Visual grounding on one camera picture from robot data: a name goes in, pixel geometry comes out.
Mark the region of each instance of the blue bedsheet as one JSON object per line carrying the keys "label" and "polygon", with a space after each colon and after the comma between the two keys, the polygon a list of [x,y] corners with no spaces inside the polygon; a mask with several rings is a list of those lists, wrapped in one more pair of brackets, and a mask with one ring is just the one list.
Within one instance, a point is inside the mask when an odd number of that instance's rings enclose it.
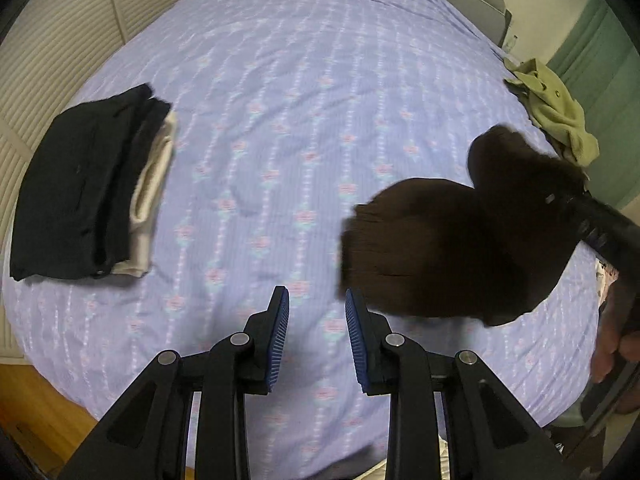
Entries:
{"label": "blue bedsheet", "polygon": [[[469,144],[495,123],[551,152],[504,87],[498,54],[445,0],[179,2],[74,101],[150,82],[174,104],[177,152],[152,270],[141,280],[15,283],[5,265],[2,294],[26,354],[100,417],[157,352],[209,349],[284,284],[280,380],[247,399],[252,478],[306,478],[368,450],[364,470],[386,450],[388,399],[356,382],[335,297],[340,224],[404,178],[470,184]],[[477,351],[545,424],[588,378],[593,263],[578,247],[548,300],[500,328],[390,322],[431,351]]]}

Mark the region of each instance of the human hand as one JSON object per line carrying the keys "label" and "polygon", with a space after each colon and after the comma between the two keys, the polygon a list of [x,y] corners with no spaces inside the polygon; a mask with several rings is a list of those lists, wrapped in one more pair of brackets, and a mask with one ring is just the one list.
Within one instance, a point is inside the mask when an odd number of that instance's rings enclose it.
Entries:
{"label": "human hand", "polygon": [[[613,369],[616,350],[627,361],[640,361],[640,332],[621,336],[622,327],[635,298],[635,292],[620,279],[616,280],[609,289],[607,306],[600,318],[596,348],[591,357],[591,380],[595,383],[602,382]],[[640,384],[623,395],[616,411],[629,413],[638,408],[640,408]]]}

